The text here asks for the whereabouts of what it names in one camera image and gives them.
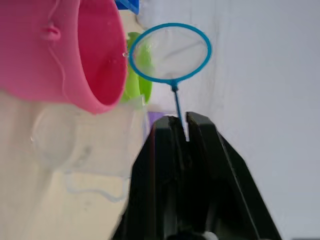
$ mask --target green cup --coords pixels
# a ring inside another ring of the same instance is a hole
[[[127,42],[128,51],[130,51],[132,44],[140,35],[138,32],[128,33],[129,39]],[[145,46],[141,53],[136,56],[136,60],[143,63],[144,66],[151,65],[151,56],[147,46]],[[128,63],[128,74],[125,81],[125,89],[121,98],[121,102],[127,102],[132,98],[144,95],[144,100],[148,103],[152,92],[152,82],[144,79],[135,73],[130,64]]]

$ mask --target white wall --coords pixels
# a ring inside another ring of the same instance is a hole
[[[320,237],[320,1],[152,2],[152,24],[192,24],[214,44],[180,85],[182,109],[209,116],[244,157],[284,239]],[[151,103],[175,109],[167,86]]]

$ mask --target clear plastic container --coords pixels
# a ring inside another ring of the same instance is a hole
[[[20,240],[50,185],[52,174],[40,167],[30,148],[36,102],[0,91],[0,240]]]
[[[101,189],[75,189],[72,174],[119,177],[126,184],[146,132],[147,110],[144,97],[139,96],[99,115],[73,105],[50,105],[35,121],[31,140],[42,166],[65,173],[69,192],[95,192],[118,202],[128,193],[113,196]]]

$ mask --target black holder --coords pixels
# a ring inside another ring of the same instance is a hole
[[[281,240],[241,156],[208,117],[164,116],[132,167],[126,210],[113,240]]]

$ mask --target blue handle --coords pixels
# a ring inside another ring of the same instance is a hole
[[[119,10],[130,10],[134,14],[139,14],[139,0],[115,0]]]
[[[179,97],[178,97],[178,93],[177,93],[178,86],[176,84],[171,85],[171,90],[174,93],[176,112],[178,113],[178,117],[180,119],[181,124],[183,124],[182,115],[181,115],[181,109],[180,109],[180,103],[179,103]]]

